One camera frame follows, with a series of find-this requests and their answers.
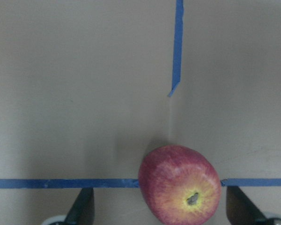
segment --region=blue tape strip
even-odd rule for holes
[[[221,185],[239,187],[278,187],[281,186],[281,179],[224,179]]]
[[[180,83],[181,76],[181,57],[182,57],[182,37],[183,37],[183,0],[176,0],[175,16],[175,35],[174,35],[174,53],[173,53],[173,74],[172,90],[168,94],[171,97]]]
[[[223,187],[278,187],[281,179],[224,179]],[[0,189],[11,188],[139,188],[137,179],[0,179]]]
[[[0,179],[0,189],[6,188],[138,188],[137,179]]]

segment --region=apple skin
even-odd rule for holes
[[[139,170],[142,195],[166,225],[201,225],[215,213],[221,183],[213,166],[195,150],[167,145],[150,152]],[[194,204],[188,201],[198,193]]]

